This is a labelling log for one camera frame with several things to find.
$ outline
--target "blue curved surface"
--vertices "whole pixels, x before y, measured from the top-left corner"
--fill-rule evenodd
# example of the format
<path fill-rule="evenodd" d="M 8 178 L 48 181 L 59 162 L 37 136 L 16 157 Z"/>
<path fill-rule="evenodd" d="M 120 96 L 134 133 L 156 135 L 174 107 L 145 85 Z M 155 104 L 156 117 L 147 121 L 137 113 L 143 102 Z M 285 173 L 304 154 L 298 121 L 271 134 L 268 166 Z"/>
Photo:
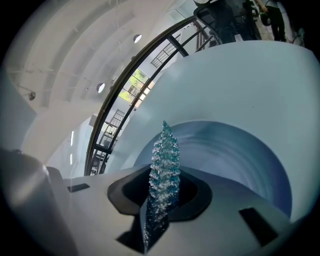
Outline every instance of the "blue curved surface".
<path fill-rule="evenodd" d="M 180 123 L 172 131 L 179 142 L 182 166 L 239 182 L 291 217 L 292 192 L 286 171 L 258 138 L 212 121 Z M 159 134 L 144 147 L 135 166 L 151 163 L 158 137 Z"/>

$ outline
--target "person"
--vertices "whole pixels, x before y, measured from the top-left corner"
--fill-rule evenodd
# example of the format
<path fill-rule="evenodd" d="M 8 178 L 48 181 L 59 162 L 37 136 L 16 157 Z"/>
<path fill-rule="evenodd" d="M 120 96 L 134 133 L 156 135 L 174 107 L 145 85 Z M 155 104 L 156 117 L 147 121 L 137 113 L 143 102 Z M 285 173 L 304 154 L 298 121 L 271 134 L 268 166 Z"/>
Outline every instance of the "person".
<path fill-rule="evenodd" d="M 268 13 L 275 41 L 286 42 L 285 22 L 276 0 L 255 0 L 262 11 Z"/>

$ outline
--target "black handrail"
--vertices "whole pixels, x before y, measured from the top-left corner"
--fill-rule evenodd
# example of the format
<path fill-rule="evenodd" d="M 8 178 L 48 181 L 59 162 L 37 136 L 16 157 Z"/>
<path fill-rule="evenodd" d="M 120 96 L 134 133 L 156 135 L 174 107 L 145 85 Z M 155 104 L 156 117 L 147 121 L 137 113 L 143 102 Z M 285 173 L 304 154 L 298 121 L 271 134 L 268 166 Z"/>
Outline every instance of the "black handrail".
<path fill-rule="evenodd" d="M 182 29 L 186 25 L 195 22 L 196 17 L 191 16 L 189 18 L 186 18 L 177 24 L 171 26 L 161 34 L 159 34 L 155 39 L 153 39 L 149 44 L 147 44 L 134 58 L 132 58 L 131 62 L 128 64 L 128 66 L 123 70 L 119 78 L 116 80 L 114 86 L 111 87 L 110 93 L 107 95 L 105 101 L 102 104 L 102 107 L 99 111 L 99 114 L 95 120 L 92 133 L 90 136 L 90 140 L 88 143 L 88 149 L 86 152 L 86 158 L 85 158 L 85 169 L 84 169 L 84 175 L 89 176 L 91 174 L 91 168 L 93 159 L 92 156 L 94 154 L 94 150 L 98 150 L 96 141 L 98 140 L 100 130 L 103 126 L 104 120 L 108 116 L 114 102 L 116 101 L 119 93 L 123 89 L 126 82 L 130 79 L 131 75 L 135 72 L 135 70 L 140 66 L 140 64 L 149 56 L 150 53 L 152 53 L 162 42 L 165 40 L 173 41 L 174 37 L 172 37 L 172 34 L 177 32 L 178 30 Z M 115 131 L 115 134 L 113 136 L 113 139 L 108 147 L 108 149 L 104 148 L 103 151 L 106 153 L 103 161 L 102 161 L 102 167 L 100 169 L 100 173 L 104 171 L 104 164 L 107 160 L 107 155 L 109 155 L 112 151 L 113 144 L 115 143 L 119 132 L 121 131 L 124 123 L 126 122 L 127 118 L 129 117 L 132 110 L 135 108 L 136 103 L 138 102 L 140 96 L 143 94 L 145 89 L 149 86 L 149 84 L 155 79 L 155 77 L 159 74 L 159 72 L 165 67 L 165 65 L 173 58 L 175 54 L 180 52 L 182 56 L 187 56 L 188 53 L 183 48 L 188 42 L 190 42 L 194 37 L 196 37 L 199 33 L 204 33 L 203 27 L 201 29 L 198 29 L 196 33 L 194 33 L 191 37 L 189 37 L 186 41 L 184 41 L 182 44 L 177 42 L 176 40 L 174 42 L 174 46 L 176 47 L 176 50 L 160 65 L 160 67 L 154 72 L 154 74 L 145 82 L 145 84 L 140 89 L 139 93 L 134 98 L 133 102 L 131 103 L 131 106 L 127 113 L 125 114 L 123 120 L 121 121 L 119 127 Z"/>

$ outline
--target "round ceiling light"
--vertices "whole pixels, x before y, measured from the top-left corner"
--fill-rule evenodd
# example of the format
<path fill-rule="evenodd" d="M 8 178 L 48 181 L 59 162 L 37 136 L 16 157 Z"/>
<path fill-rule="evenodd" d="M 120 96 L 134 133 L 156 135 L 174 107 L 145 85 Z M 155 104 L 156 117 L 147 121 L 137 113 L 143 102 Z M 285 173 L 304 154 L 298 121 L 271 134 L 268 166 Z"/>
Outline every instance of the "round ceiling light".
<path fill-rule="evenodd" d="M 105 88 L 105 84 L 104 83 L 99 83 L 97 86 L 96 86 L 96 90 L 98 91 L 98 94 L 100 94 L 104 88 Z"/>
<path fill-rule="evenodd" d="M 141 37 L 142 37 L 141 34 L 136 34 L 136 35 L 133 37 L 134 43 L 136 44 L 136 43 L 141 39 Z"/>

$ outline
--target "blue glass sculpture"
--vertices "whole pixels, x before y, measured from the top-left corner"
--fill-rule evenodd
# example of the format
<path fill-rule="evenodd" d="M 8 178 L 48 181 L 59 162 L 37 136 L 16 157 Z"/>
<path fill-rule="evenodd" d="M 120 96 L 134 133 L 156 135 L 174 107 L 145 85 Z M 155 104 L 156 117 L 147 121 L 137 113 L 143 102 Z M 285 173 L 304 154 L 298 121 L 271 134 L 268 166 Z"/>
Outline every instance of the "blue glass sculpture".
<path fill-rule="evenodd" d="M 168 212 L 178 206 L 180 150 L 170 126 L 163 121 L 160 138 L 153 147 L 149 194 L 147 197 L 143 242 L 147 251 L 166 231 Z"/>

